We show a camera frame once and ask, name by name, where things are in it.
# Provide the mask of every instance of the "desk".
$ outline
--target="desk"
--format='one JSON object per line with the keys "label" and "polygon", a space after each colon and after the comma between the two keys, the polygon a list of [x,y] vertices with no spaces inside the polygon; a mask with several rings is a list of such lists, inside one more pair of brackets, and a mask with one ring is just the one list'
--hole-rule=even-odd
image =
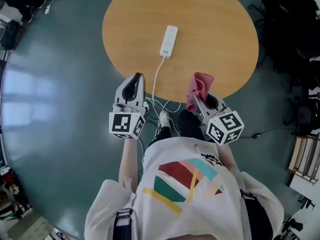
{"label": "desk", "polygon": [[215,78],[211,90],[225,98],[255,70],[257,32],[237,0],[113,0],[102,26],[104,48],[124,77],[143,73],[149,94],[167,25],[178,34],[158,74],[156,96],[185,103],[190,79],[202,72]]}

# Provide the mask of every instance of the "yellow stripe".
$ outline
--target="yellow stripe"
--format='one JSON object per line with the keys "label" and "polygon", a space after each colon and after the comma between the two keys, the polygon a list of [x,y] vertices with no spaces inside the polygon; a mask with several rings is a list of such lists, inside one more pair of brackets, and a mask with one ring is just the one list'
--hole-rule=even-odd
{"label": "yellow stripe", "polygon": [[191,186],[190,186],[190,192],[189,192],[189,197],[188,197],[188,202],[190,203],[192,199],[194,198],[194,192],[195,192],[195,184],[196,184],[196,179],[197,179],[197,174],[198,174],[198,168],[195,168],[193,177],[191,180]]}
{"label": "yellow stripe", "polygon": [[142,190],[143,193],[151,195],[153,198],[157,199],[158,201],[164,203],[166,206],[171,208],[177,214],[182,212],[182,208],[176,205],[174,202],[170,201],[168,198],[164,197],[163,195],[159,194],[158,192],[154,191],[151,188],[144,188]]}

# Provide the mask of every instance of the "books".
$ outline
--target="books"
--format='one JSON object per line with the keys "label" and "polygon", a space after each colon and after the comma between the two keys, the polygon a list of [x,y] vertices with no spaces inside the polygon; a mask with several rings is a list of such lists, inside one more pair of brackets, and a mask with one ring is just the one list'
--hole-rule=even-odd
{"label": "books", "polygon": [[320,139],[297,136],[288,170],[315,184],[320,167]]}

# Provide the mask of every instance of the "pink cloth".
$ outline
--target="pink cloth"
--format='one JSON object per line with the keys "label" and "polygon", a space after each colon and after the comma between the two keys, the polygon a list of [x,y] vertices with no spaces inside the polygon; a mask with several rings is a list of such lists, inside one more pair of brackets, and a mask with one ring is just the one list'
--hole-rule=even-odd
{"label": "pink cloth", "polygon": [[193,96],[200,96],[204,101],[207,99],[208,92],[214,81],[211,75],[195,73],[189,85],[188,95],[186,96],[186,109],[190,112],[197,110]]}

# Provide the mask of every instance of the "person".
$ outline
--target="person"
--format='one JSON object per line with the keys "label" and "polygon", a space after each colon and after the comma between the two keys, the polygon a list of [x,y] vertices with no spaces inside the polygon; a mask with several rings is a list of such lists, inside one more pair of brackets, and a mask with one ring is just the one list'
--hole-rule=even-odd
{"label": "person", "polygon": [[29,23],[32,21],[33,18],[33,14],[31,13],[30,7],[37,7],[40,9],[46,1],[47,0],[5,0],[9,7],[14,7],[18,9],[21,15]]}
{"label": "person", "polygon": [[169,114],[143,158],[124,141],[118,182],[105,180],[86,217],[86,240],[265,240],[281,228],[284,209],[262,183],[240,172],[229,145],[205,141],[198,118],[183,110],[180,137]]}

